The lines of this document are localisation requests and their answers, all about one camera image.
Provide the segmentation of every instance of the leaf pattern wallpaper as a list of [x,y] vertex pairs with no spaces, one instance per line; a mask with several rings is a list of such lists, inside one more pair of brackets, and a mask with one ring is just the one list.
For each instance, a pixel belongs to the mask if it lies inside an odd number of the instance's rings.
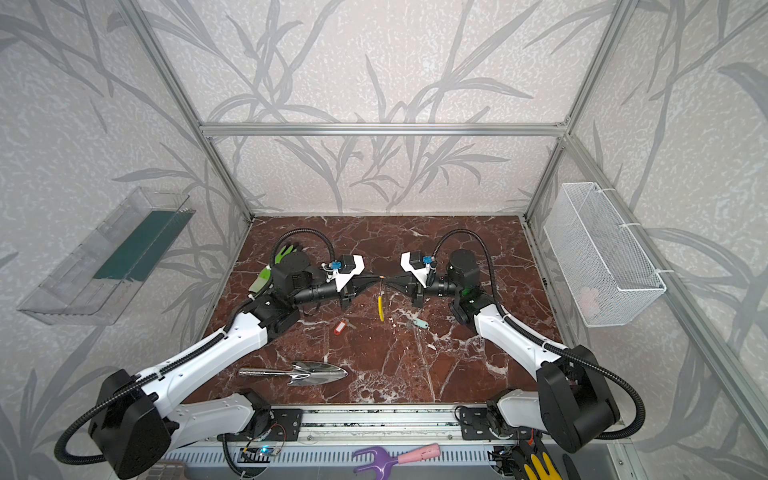
[[[764,392],[768,279],[766,2],[638,8],[576,134]],[[586,330],[533,217],[571,334],[641,386],[634,437],[651,478],[768,478],[768,462],[663,300],[625,327]],[[631,404],[618,397],[631,411]]]
[[[58,464],[58,435],[101,380],[193,342],[247,231],[118,7],[88,0],[0,5],[0,472],[107,478]],[[113,326],[48,326],[17,305],[135,187],[190,195],[190,223]],[[95,450],[78,434],[73,451]]]
[[[206,122],[554,123],[615,1],[141,4]],[[221,137],[216,145],[260,213],[517,214],[554,138]]]

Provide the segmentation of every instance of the wire basket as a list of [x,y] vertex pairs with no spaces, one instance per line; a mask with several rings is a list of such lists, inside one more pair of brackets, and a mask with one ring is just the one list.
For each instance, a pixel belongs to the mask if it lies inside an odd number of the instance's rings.
[[626,325],[667,291],[595,183],[562,184],[544,232],[586,326]]

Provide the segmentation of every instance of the clear plastic box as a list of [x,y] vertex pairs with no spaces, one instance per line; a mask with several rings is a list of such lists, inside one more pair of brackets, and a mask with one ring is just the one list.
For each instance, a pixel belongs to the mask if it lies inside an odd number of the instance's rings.
[[18,309],[49,325],[114,324],[194,213],[188,198],[136,188]]

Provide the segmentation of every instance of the brown marble surface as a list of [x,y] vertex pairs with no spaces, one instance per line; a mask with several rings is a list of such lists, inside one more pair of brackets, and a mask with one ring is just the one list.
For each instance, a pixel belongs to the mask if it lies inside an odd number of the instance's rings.
[[[505,307],[540,333],[560,340],[541,278],[517,217],[263,217],[254,221],[240,258],[217,305],[207,334],[220,328],[266,265],[275,239],[289,229],[312,227],[333,242],[336,255],[359,254],[366,271],[380,275],[402,272],[402,252],[431,253],[437,240],[454,228],[469,228],[485,241],[493,256],[498,290]],[[327,261],[323,242],[299,234],[298,241],[318,264]],[[475,252],[487,286],[487,267],[479,245],[467,235],[455,235],[442,246],[439,265],[457,248]],[[195,391],[188,402],[228,396],[253,388],[266,401],[287,403],[355,402],[484,402],[506,388],[535,390],[536,382],[496,345],[483,340],[452,319],[449,300],[425,298],[424,308],[395,290],[384,294],[386,321],[379,319],[379,287],[358,296],[348,310],[328,302],[315,311],[305,306],[302,319],[266,347],[244,356]],[[414,326],[418,317],[429,329]],[[336,336],[341,319],[347,326]],[[289,387],[285,379],[237,376],[242,367],[290,369],[293,360],[316,360],[341,366],[343,380],[313,387]]]

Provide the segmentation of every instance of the cable tie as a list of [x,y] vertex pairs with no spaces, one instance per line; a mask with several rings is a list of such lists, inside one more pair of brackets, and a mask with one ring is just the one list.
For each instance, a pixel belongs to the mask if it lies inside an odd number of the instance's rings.
[[164,379],[164,378],[165,378],[165,374],[161,372],[161,369],[162,369],[163,367],[164,367],[164,366],[156,365],[156,366],[153,366],[152,368],[150,368],[150,371],[151,371],[152,373],[154,373],[155,375],[157,375],[157,378],[156,378],[156,380],[157,380],[158,382],[159,382],[160,380],[162,380],[162,379]]

